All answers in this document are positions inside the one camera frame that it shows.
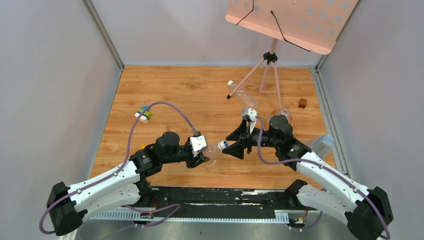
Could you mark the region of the orange label plastic bottle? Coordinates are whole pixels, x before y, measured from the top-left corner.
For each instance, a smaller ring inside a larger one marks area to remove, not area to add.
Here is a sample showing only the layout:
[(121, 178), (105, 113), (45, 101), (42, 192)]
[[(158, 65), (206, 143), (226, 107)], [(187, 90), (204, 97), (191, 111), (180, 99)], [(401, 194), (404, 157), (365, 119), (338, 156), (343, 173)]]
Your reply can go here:
[(290, 114), (290, 111), (288, 108), (277, 108), (275, 110), (273, 110), (267, 118), (267, 123), (270, 122), (271, 118), (274, 116), (285, 116), (285, 118), (287, 119), (288, 123), (291, 125), (292, 124), (292, 116)]

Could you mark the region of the white blue bottle cap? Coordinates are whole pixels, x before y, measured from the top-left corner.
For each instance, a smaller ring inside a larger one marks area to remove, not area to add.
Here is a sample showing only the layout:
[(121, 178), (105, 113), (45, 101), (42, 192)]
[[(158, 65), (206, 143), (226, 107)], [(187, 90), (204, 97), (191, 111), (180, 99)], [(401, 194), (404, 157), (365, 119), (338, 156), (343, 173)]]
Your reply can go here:
[(217, 147), (220, 151), (226, 149), (228, 147), (228, 142), (226, 140), (222, 140), (220, 142), (217, 143)]

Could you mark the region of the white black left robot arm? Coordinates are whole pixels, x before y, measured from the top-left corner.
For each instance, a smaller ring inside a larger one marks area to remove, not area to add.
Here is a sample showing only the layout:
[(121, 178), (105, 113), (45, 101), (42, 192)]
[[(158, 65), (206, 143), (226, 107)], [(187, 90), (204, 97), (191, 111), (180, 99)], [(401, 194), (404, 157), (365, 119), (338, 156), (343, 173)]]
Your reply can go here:
[(53, 226), (51, 234), (63, 236), (101, 212), (135, 203), (149, 206), (153, 193), (147, 178), (159, 173), (164, 164), (185, 162), (190, 169), (209, 161), (203, 154), (208, 147), (206, 137), (200, 133), (181, 145), (179, 135), (168, 131), (114, 169), (71, 185), (57, 183), (49, 194), (40, 231), (48, 234), (43, 228), (46, 217)]

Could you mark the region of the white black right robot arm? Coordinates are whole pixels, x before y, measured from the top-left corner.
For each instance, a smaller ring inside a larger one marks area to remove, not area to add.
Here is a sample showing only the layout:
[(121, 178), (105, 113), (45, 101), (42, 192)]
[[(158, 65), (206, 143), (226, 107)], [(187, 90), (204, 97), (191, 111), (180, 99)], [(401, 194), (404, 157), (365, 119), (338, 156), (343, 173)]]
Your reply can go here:
[(297, 179), (286, 188), (286, 204), (292, 209), (311, 207), (345, 224), (358, 240), (391, 239), (388, 226), (394, 216), (389, 196), (382, 188), (371, 189), (340, 173), (293, 135), (284, 115), (271, 117), (268, 130), (259, 116), (245, 116), (225, 139), (233, 144), (222, 152), (243, 159), (257, 147), (259, 159), (267, 165), (285, 165), (308, 176), (324, 190)]

